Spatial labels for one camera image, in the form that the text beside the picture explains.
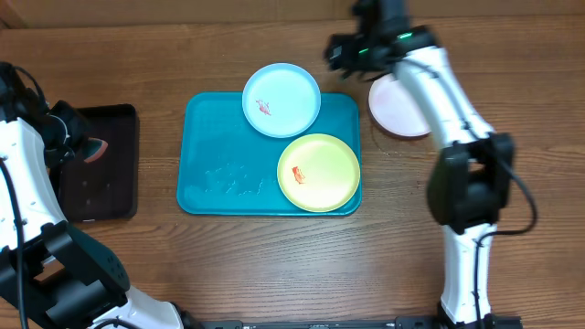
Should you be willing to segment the white plate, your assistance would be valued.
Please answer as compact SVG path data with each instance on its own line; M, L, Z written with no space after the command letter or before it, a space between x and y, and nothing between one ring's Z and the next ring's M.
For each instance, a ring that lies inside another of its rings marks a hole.
M375 122L392 135L417 139L431 133L419 106L392 74L372 83L368 106Z

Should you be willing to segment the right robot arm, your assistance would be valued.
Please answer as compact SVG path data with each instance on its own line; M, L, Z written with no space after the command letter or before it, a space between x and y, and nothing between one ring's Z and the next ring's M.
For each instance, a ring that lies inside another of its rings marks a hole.
M519 328L520 318L493 314L487 297L490 248L508 201L515 147L474 109L446 50L426 26L410 23L402 0L360 0L358 29L333 34L324 51L346 77L392 74L415 100L439 155L427 204L444 234L445 282L434 320L424 328Z

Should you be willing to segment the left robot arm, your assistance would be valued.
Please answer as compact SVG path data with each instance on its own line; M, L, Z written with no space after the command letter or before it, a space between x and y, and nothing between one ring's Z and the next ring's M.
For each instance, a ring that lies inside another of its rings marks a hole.
M133 287L117 256L68 222L50 170L76 155L94 162L108 144L88 136L65 101L49 107L26 73L1 64L2 299L24 328L200 328L176 304Z

